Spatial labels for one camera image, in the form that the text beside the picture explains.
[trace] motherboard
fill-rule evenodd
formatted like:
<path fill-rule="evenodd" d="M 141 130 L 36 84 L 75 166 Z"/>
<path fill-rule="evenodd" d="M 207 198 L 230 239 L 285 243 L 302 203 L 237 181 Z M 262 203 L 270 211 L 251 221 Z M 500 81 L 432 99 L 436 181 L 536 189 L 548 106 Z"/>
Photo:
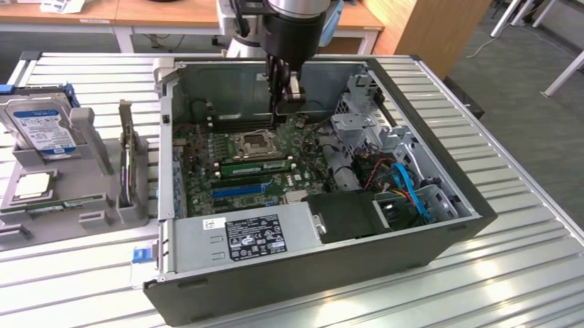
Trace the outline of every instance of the motherboard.
<path fill-rule="evenodd" d="M 329 165 L 310 135 L 317 125 L 302 116 L 290 116 L 277 129 L 243 132 L 175 124 L 175 216 L 292 204 L 330 192 Z"/>

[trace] metal table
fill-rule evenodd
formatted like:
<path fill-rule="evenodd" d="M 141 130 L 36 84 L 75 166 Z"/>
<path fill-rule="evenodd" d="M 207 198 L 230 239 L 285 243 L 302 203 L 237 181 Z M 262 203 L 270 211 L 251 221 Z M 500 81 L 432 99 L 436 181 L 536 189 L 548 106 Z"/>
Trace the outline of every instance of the metal table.
<path fill-rule="evenodd" d="M 39 61 L 19 63 L 11 78 L 19 85 L 68 79 L 80 103 L 96 112 L 104 138 L 119 136 L 118 100 L 134 101 L 137 130 L 150 136 L 153 218 L 159 121 L 154 56 L 46 53 Z M 424 268 L 190 327 L 582 325 L 583 231 L 424 63 L 406 56 L 380 61 L 499 219 Z M 11 174 L 11 145 L 11 136 L 0 134 L 0 190 Z M 134 230 L 0 253 L 0 327 L 163 327 L 143 292 L 130 285 L 131 250 L 155 236 L 153 219 Z"/>

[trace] barcode sticker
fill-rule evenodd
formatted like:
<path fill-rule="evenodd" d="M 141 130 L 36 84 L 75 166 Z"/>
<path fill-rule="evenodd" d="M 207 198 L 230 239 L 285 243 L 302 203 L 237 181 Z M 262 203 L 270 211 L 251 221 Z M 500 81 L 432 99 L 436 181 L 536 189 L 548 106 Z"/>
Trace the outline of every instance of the barcode sticker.
<path fill-rule="evenodd" d="M 90 24 L 110 24 L 107 19 L 79 19 L 79 22 Z"/>
<path fill-rule="evenodd" d="M 203 220 L 203 230 L 218 229 L 226 227 L 226 218 L 214 217 L 213 219 Z"/>

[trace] white table leg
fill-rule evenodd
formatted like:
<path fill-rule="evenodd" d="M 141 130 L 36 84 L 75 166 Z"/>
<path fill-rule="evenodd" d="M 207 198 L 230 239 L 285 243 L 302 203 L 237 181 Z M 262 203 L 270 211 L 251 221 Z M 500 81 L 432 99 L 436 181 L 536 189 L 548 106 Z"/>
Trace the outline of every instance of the white table leg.
<path fill-rule="evenodd" d="M 509 8 L 505 10 L 503 17 L 499 20 L 499 23 L 496 24 L 493 31 L 491 32 L 492 38 L 496 38 L 501 34 L 503 27 L 505 27 L 511 14 L 513 13 L 515 8 L 517 8 L 519 5 L 520 5 L 520 0 L 513 0 L 513 2 L 509 4 Z"/>
<path fill-rule="evenodd" d="M 114 34 L 117 35 L 119 52 L 134 53 L 134 45 L 131 43 L 133 29 L 130 26 L 112 26 Z"/>
<path fill-rule="evenodd" d="M 554 83 L 549 85 L 548 89 L 545 89 L 545 91 L 543 92 L 545 96 L 551 96 L 558 91 L 558 89 L 563 86 L 566 80 L 568 80 L 568 78 L 578 71 L 582 65 L 584 65 L 584 51 L 574 60 L 572 64 L 570 64 L 568 68 L 560 74 L 556 81 L 554 81 Z"/>
<path fill-rule="evenodd" d="M 368 31 L 366 32 L 365 38 L 361 39 L 361 44 L 358 46 L 357 54 L 360 54 L 360 55 L 370 55 L 372 54 L 378 34 L 380 34 L 378 31 Z"/>
<path fill-rule="evenodd" d="M 533 27 L 539 27 L 541 20 L 544 19 L 545 15 L 548 14 L 549 8 L 554 6 L 554 4 L 556 3 L 558 0 L 551 0 L 548 5 L 545 6 L 544 11 L 540 14 L 540 17 L 537 17 L 536 21 L 533 22 Z"/>
<path fill-rule="evenodd" d="M 528 13 L 528 9 L 531 8 L 531 5 L 533 4 L 533 0 L 527 0 L 527 2 L 523 4 L 523 7 L 520 9 L 520 12 L 517 12 L 517 15 L 515 15 L 513 20 L 511 21 L 511 24 L 513 26 L 517 26 L 520 23 L 521 18 Z"/>

